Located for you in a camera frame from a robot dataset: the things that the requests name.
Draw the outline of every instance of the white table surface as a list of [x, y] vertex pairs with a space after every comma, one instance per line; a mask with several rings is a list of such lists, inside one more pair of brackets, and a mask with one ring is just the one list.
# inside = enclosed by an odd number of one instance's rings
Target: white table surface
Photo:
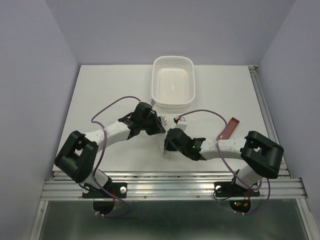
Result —
[[[248, 66], [196, 65], [195, 99], [188, 108], [165, 109], [155, 106], [158, 115], [168, 119], [196, 109], [208, 109], [240, 121], [231, 138], [243, 138], [249, 131], [267, 136]], [[143, 101], [151, 99], [152, 65], [82, 65], [67, 114], [59, 150], [69, 134], [75, 130], [87, 133], [99, 128], [90, 122], [92, 116], [116, 99], [132, 95]], [[105, 126], [132, 112], [135, 99], [124, 99], [107, 109], [97, 119]], [[217, 116], [198, 112], [185, 116], [191, 137], [216, 138], [224, 127]], [[233, 169], [242, 168], [244, 161], [228, 159]], [[208, 172], [228, 171], [221, 159], [192, 161], [182, 154], [164, 158], [155, 136], [144, 132], [134, 138], [118, 142], [105, 151], [100, 165], [102, 171], [123, 172]]]

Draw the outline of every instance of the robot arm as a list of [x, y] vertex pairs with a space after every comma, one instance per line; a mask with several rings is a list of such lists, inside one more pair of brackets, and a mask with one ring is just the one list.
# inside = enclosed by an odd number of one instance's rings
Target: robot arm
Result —
[[[168, 131], [164, 149], [178, 151], [194, 161], [220, 158], [215, 140], [190, 138], [184, 132], [186, 124]], [[256, 131], [250, 131], [245, 138], [220, 140], [219, 149], [225, 158], [244, 160], [248, 165], [237, 172], [237, 175], [249, 186], [261, 178], [278, 177], [284, 149]], [[237, 178], [230, 183], [230, 190], [248, 191], [248, 188]]]
[[[139, 102], [134, 112], [118, 119], [106, 127], [106, 146], [137, 136], [141, 131], [148, 135], [164, 134], [164, 118], [152, 110], [152, 103]], [[104, 147], [104, 130], [88, 133], [72, 132], [54, 160], [54, 164], [76, 183], [86, 183], [99, 189], [92, 177], [96, 155]], [[112, 180], [102, 171], [97, 170], [96, 180], [108, 190]]]

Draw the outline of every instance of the plastic basket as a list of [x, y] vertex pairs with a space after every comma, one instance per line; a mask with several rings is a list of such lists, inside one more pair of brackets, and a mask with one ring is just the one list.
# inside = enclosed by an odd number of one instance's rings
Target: plastic basket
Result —
[[153, 63], [151, 96], [161, 108], [186, 108], [196, 96], [194, 63], [184, 56], [157, 58]]

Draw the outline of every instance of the white enclosure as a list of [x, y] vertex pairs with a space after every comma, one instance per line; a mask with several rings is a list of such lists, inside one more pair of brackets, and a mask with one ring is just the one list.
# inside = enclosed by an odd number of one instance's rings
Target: white enclosure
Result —
[[289, 171], [302, 177], [319, 227], [319, 16], [318, 0], [1, 1], [0, 239], [30, 237], [80, 65], [172, 55], [259, 65]]

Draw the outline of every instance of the small screw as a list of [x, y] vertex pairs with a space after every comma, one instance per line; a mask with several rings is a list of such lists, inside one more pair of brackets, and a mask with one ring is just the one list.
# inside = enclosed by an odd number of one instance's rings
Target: small screw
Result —
[[125, 194], [127, 192], [127, 188], [125, 186], [120, 187], [120, 193]]

